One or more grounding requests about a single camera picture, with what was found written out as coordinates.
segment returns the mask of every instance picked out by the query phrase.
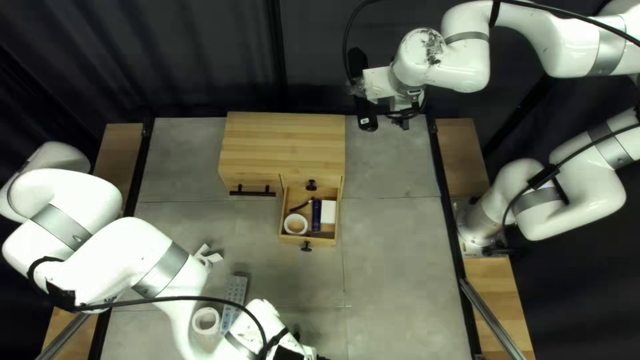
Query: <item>wooden cabinet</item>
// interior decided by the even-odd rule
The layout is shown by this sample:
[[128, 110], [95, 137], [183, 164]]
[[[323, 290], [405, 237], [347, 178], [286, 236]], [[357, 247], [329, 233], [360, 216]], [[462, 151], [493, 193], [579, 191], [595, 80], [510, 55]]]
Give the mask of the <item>wooden cabinet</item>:
[[[240, 113], [227, 115], [218, 172], [227, 190], [269, 191], [282, 195], [279, 239], [286, 243], [335, 245], [337, 224], [323, 225], [308, 236], [288, 235], [282, 220], [289, 209], [311, 197], [337, 200], [344, 184], [343, 115]], [[317, 190], [305, 187], [314, 180]], [[297, 213], [311, 224], [311, 206]]]

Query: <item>metal rail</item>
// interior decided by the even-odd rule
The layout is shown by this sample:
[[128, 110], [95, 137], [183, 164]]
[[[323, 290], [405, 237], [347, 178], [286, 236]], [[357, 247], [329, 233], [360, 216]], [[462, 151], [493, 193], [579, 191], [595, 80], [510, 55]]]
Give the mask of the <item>metal rail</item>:
[[474, 308], [486, 321], [487, 326], [489, 326], [489, 330], [491, 330], [495, 338], [500, 343], [500, 346], [502, 346], [509, 357], [512, 360], [527, 360], [527, 358], [522, 354], [522, 351], [518, 348], [518, 345], [516, 345], [513, 339], [511, 339], [511, 336], [509, 336], [502, 325], [500, 325], [500, 322], [491, 312], [491, 309], [489, 309], [489, 307], [484, 303], [480, 294], [476, 292], [467, 279], [460, 279], [460, 288], [471, 304], [474, 305]]
[[67, 341], [80, 329], [91, 314], [79, 313], [58, 336], [36, 357], [36, 360], [51, 360], [58, 355]]

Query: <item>wooden drawer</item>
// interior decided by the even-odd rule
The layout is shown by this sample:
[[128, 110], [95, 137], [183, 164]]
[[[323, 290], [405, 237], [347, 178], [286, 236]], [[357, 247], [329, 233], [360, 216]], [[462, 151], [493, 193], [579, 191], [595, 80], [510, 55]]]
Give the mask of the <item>wooden drawer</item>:
[[282, 194], [282, 184], [278, 174], [250, 174], [250, 173], [220, 173], [222, 181], [228, 191], [237, 191], [238, 184], [242, 184], [244, 192], [263, 192], [269, 185], [269, 191], [277, 196]]
[[320, 175], [312, 176], [305, 174], [280, 174], [282, 178], [282, 188], [296, 188], [304, 189], [309, 180], [315, 180], [315, 185], [318, 190], [322, 188], [342, 188], [342, 176], [340, 175]]
[[[282, 199], [282, 214], [280, 216], [280, 232], [278, 239], [281, 243], [290, 243], [294, 245], [304, 246], [305, 241], [309, 241], [310, 245], [318, 246], [335, 246], [338, 238], [338, 223], [340, 221], [340, 189], [322, 187], [314, 192], [306, 191], [304, 187], [286, 187]], [[305, 201], [315, 197], [323, 200], [336, 200], [335, 207], [335, 224], [321, 224], [320, 231], [317, 233], [308, 233], [306, 236], [290, 235], [284, 230], [284, 219], [289, 216], [289, 210], [303, 204]], [[302, 209], [295, 211], [307, 219], [309, 227], [311, 227], [311, 204]]]

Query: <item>open drawer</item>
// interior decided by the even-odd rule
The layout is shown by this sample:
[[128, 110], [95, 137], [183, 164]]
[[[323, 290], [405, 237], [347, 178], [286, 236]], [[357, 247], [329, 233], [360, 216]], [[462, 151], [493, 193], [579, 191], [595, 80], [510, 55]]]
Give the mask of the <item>open drawer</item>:
[[[282, 213], [280, 215], [280, 232], [278, 234], [280, 242], [304, 246], [305, 241], [309, 241], [310, 245], [335, 246], [338, 238], [341, 195], [340, 188], [322, 187], [318, 188], [314, 192], [310, 192], [302, 186], [285, 187], [284, 196], [282, 198]], [[287, 234], [284, 229], [284, 219], [291, 213], [289, 210], [303, 204], [312, 197], [321, 200], [336, 200], [335, 224], [321, 224], [320, 231], [316, 233], [308, 231], [305, 236]], [[308, 204], [304, 208], [296, 210], [293, 213], [304, 216], [309, 224], [309, 230], [311, 229], [311, 204]]]

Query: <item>black backdrop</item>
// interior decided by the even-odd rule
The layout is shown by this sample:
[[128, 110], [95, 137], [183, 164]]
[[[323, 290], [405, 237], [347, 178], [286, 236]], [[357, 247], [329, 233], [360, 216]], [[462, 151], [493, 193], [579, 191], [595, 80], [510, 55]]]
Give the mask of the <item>black backdrop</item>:
[[[0, 181], [46, 140], [70, 143], [94, 160], [110, 122], [147, 115], [219, 116], [227, 110], [353, 113], [340, 42], [359, 2], [3, 2]], [[357, 18], [350, 46], [363, 49], [370, 65], [384, 65], [407, 31], [439, 29], [446, 9], [462, 2], [376, 3]], [[544, 3], [587, 15], [602, 5], [601, 0]], [[475, 94], [433, 89], [429, 109], [434, 117], [475, 118], [483, 145], [510, 121], [515, 130], [486, 153], [492, 176], [516, 157], [545, 160], [553, 147], [637, 98], [626, 77], [540, 81], [540, 62], [513, 30], [493, 29], [490, 43], [489, 85]], [[519, 106], [523, 100], [526, 106]], [[627, 300], [632, 297], [625, 298], [640, 280], [633, 251], [620, 249], [633, 238], [629, 211], [640, 197], [632, 184], [638, 172], [637, 165], [621, 171], [629, 201], [618, 214], [555, 240], [517, 241], [526, 253], [514, 259], [514, 271], [539, 359], [595, 359], [601, 353], [594, 348], [615, 347], [617, 354], [631, 356], [640, 350], [621, 340], [638, 335], [622, 324], [640, 313]], [[0, 219], [0, 239], [15, 226]], [[613, 232], [617, 242], [603, 242], [598, 231]], [[4, 263], [0, 277], [0, 346], [14, 359], [32, 359], [51, 307]]]

